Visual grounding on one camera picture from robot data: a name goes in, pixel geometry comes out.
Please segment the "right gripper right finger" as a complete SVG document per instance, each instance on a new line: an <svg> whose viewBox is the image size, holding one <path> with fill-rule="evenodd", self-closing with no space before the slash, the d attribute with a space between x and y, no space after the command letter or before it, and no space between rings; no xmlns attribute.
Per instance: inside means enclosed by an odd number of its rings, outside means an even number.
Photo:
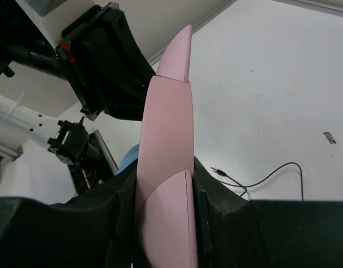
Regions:
<svg viewBox="0 0 343 268"><path fill-rule="evenodd" d="M343 202L251 200L194 161L200 267L343 267Z"/></svg>

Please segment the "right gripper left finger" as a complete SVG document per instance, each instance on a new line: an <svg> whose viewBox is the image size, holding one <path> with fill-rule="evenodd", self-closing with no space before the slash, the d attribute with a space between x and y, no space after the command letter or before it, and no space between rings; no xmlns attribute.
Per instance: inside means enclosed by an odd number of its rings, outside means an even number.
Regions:
<svg viewBox="0 0 343 268"><path fill-rule="evenodd" d="M0 267L130 267L136 167L64 204L0 198Z"/></svg>

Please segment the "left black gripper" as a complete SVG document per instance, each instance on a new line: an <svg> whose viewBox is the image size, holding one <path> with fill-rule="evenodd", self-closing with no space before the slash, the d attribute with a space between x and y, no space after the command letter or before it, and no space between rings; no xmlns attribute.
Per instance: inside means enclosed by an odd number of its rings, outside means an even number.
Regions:
<svg viewBox="0 0 343 268"><path fill-rule="evenodd" d="M104 111L117 119L141 121L155 72L123 11L92 5L62 30L56 51L86 118L95 120Z"/></svg>

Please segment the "pink blue cat-ear headphones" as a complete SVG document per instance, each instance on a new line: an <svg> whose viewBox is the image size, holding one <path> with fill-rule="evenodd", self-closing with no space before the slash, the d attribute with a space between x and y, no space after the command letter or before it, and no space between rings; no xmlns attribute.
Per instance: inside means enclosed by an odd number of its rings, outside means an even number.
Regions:
<svg viewBox="0 0 343 268"><path fill-rule="evenodd" d="M134 267L198 266L191 40L187 25L149 83L137 158Z"/></svg>

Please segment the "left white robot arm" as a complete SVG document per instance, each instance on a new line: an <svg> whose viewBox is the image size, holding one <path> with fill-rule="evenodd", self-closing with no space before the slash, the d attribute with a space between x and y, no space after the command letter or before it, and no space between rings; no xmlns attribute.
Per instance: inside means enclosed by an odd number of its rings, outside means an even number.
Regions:
<svg viewBox="0 0 343 268"><path fill-rule="evenodd" d="M92 121L100 113L140 121L154 75L116 2L0 1L0 75L14 76L12 62L68 81ZM68 165L104 163L82 122L61 121L0 95L0 124Z"/></svg>

